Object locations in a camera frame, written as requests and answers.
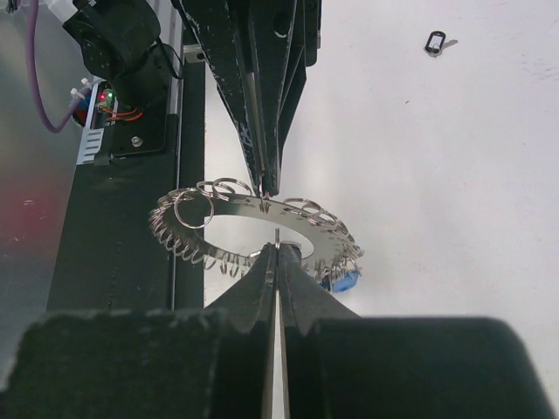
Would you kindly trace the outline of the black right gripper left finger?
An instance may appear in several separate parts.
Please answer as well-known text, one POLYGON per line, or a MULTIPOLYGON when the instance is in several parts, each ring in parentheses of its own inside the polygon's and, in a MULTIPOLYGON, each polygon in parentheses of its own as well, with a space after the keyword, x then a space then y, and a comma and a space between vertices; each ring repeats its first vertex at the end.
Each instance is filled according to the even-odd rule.
POLYGON ((203 310, 49 313, 23 334, 4 418, 268 418, 278 252, 203 310))

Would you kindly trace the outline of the black tag silver key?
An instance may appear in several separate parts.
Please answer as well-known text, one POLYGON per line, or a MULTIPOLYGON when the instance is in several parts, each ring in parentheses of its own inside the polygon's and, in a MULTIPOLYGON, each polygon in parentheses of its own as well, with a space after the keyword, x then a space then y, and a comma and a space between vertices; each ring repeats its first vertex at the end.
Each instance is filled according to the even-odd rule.
POLYGON ((281 241, 280 241, 280 229, 279 228, 275 229, 274 242, 275 242, 275 248, 278 250, 280 248, 280 243, 281 243, 281 241))

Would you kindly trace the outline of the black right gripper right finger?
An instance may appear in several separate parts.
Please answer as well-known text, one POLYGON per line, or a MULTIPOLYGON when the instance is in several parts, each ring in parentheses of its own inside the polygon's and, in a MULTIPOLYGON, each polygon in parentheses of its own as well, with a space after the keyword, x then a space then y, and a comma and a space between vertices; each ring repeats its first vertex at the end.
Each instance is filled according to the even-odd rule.
POLYGON ((292 418, 552 418, 528 350, 491 317, 362 317, 279 248, 292 418))

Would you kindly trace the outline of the metal disc with key rings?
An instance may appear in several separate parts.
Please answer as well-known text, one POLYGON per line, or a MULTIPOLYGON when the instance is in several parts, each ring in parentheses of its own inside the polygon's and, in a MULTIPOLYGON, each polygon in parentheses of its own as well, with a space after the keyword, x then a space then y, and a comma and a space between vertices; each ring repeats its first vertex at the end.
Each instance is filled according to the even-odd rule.
POLYGON ((295 197, 255 196, 230 177, 201 181, 162 196, 149 215, 150 229, 172 255, 232 278, 246 274, 264 244, 300 249, 302 267, 316 281, 335 281, 358 267, 364 254, 345 223, 320 204, 295 197))

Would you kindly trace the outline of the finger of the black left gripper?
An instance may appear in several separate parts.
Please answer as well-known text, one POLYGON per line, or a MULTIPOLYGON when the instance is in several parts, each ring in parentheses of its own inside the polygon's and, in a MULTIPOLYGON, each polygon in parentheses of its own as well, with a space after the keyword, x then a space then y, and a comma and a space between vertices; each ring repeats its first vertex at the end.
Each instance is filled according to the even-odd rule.
POLYGON ((321 1, 251 1, 248 36, 252 61, 259 167, 257 185, 280 192, 283 148, 307 68, 320 48, 321 1))
POLYGON ((233 126, 252 186, 260 184, 257 130, 247 83, 241 16, 246 1, 182 1, 185 19, 202 47, 233 126))

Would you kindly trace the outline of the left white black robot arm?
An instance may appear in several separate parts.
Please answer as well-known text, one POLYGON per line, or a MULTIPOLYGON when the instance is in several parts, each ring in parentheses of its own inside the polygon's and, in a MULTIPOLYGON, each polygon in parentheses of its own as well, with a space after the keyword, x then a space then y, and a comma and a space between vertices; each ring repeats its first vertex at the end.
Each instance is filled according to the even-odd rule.
MULTIPOLYGON (((254 191, 280 192, 283 148, 319 50, 319 1, 175 1, 238 132, 254 191)), ((146 1, 71 1, 64 29, 86 68, 119 101, 145 108, 162 93, 149 55, 162 23, 146 1)))

